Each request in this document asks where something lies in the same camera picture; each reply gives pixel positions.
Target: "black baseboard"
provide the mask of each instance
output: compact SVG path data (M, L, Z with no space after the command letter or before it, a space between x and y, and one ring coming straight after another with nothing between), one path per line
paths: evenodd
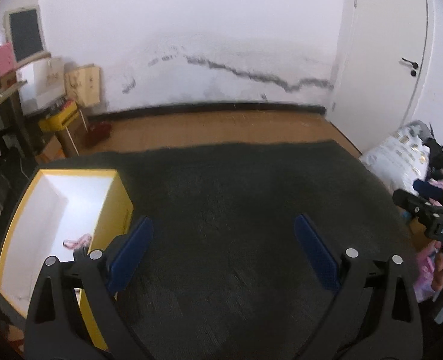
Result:
M143 116L159 116L171 114L187 114L195 112L220 112L220 111L289 111L325 115L327 109L321 105L287 104L287 103L188 103L176 105L162 105L160 107L135 108L118 112L108 112L99 115L89 115L91 121L122 120Z

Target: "storage box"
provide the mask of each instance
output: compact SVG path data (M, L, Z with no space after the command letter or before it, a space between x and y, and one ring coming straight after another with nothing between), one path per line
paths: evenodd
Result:
M47 143L43 151L35 157L39 164L47 164L48 162L60 160L65 157L60 141L53 136Z
M40 59L17 70L17 80L28 81L19 91L24 115L45 109L65 95L63 71L61 58Z
M86 126L83 117L77 112L63 130L56 132L56 137L63 147L67 157L80 155L80 150L85 146Z
M0 78L0 89L7 90L17 81L17 72L12 71Z
M40 129L44 132L61 131L64 130L73 120L77 118L78 107L77 103L70 100L66 106L56 115L50 116L47 119L41 119L38 122Z
M100 68L94 65L79 67L65 74L66 95L82 107L100 102Z
M14 53L11 43L0 46L0 78L14 71Z
M133 205L116 170L41 169L31 181L8 228L0 255L0 294L24 318L48 256L72 261L66 239L92 236L89 250L106 249L126 234ZM93 343L106 349L86 295L77 294Z

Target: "yellow box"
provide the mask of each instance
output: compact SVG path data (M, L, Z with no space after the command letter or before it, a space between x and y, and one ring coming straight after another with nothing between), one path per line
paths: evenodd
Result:
M22 317L48 256L72 261L64 240L90 234L89 250L104 250L129 230L133 205L116 170L41 169L35 175L8 228L0 256L0 294ZM85 293L77 294L95 346L107 349Z
M38 121L38 125L43 132L61 131L77 118L77 114L77 103L72 101L64 110L56 115Z

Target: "human hand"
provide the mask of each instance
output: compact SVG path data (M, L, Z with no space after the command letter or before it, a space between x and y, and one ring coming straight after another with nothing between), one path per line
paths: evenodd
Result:
M435 242L438 253L435 256L435 272L433 273L432 289L440 291L443 288L443 249L440 241Z

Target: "wall stain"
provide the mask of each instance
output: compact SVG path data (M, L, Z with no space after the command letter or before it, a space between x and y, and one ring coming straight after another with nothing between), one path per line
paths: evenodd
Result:
M234 67L226 66L225 64L220 64L217 62L210 61L209 59L193 57L184 55L187 63L189 65L199 65L206 66L208 69L221 69L225 71L229 71L230 73L235 74L237 77L247 78L252 81L257 81L259 83L272 83L278 85L283 88L283 90L287 93L293 93L300 91L305 86L314 86L317 88L326 88L333 89L333 84L330 83L327 79L316 79L316 78L304 78L300 79L295 85L290 85L287 81L283 80L279 76L274 74L264 74L264 73L250 73L244 70L238 70Z
M123 90L122 90L123 94L125 95L130 93L132 89L135 88L136 86L137 82L134 79L132 79L131 83L129 84L123 84Z
M156 65L160 60L158 58L152 59L150 62L148 62L148 66Z

